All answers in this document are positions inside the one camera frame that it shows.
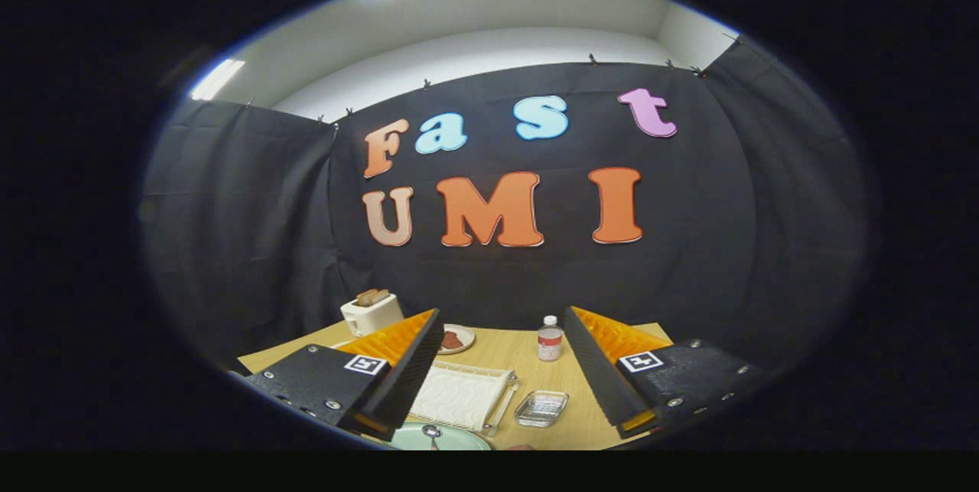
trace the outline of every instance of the letter s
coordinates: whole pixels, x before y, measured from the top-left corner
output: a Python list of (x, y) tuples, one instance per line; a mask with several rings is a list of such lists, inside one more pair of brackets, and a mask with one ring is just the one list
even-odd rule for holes
[(567, 103), (557, 96), (534, 96), (524, 98), (513, 106), (517, 123), (517, 134), (524, 140), (554, 138), (568, 129), (568, 117), (564, 112)]

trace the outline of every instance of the fluorescent light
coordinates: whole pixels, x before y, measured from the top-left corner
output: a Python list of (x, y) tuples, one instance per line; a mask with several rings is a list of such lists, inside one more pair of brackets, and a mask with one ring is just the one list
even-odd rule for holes
[(234, 77), (238, 70), (242, 69), (245, 62), (241, 60), (224, 60), (213, 71), (204, 77), (193, 92), (190, 93), (192, 100), (210, 100), (217, 94), (217, 91), (224, 87), (231, 77)]

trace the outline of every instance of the black curtain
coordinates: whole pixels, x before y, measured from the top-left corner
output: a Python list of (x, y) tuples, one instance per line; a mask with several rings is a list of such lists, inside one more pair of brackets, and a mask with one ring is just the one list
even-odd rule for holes
[(235, 357), (338, 320), (367, 283), (329, 219), (333, 127), (188, 101), (162, 126), (140, 219), (164, 306), (193, 345)]
[[(636, 126), (619, 95), (664, 98), (672, 137)], [(514, 105), (558, 96), (568, 127), (515, 132)], [(423, 154), (419, 127), (464, 119), (461, 147)], [(368, 133), (406, 119), (389, 171), (364, 178)], [(634, 168), (639, 241), (599, 244), (598, 168)], [(469, 178), (489, 200), (514, 171), (535, 172), (545, 241), (447, 247), (436, 184)], [(646, 64), (548, 64), (420, 88), (337, 127), (192, 102), (162, 130), (146, 179), (147, 255), (193, 340), (221, 360), (339, 321), (368, 287), (405, 315), (533, 329), (577, 305), (627, 324), (657, 321), (763, 367), (793, 363), (843, 314), (867, 247), (867, 183), (837, 116), (763, 49), (741, 38), (705, 73)], [(412, 235), (369, 232), (363, 195), (409, 186)], [(395, 209), (385, 199), (385, 223)]]

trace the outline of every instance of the green plate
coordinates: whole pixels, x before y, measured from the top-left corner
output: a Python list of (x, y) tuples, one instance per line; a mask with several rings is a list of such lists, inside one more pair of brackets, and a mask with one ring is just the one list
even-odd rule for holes
[[(405, 423), (392, 437), (392, 447), (398, 450), (431, 450), (431, 439), (422, 432), (426, 423)], [(438, 450), (493, 450), (490, 444), (471, 432), (436, 425), (441, 436), (434, 440)]]

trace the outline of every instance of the glass dish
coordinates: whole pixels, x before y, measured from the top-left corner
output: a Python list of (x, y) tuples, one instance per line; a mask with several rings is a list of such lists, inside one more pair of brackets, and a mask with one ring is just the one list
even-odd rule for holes
[(514, 418), (517, 425), (525, 427), (549, 427), (568, 404), (567, 393), (555, 391), (534, 391), (520, 402)]

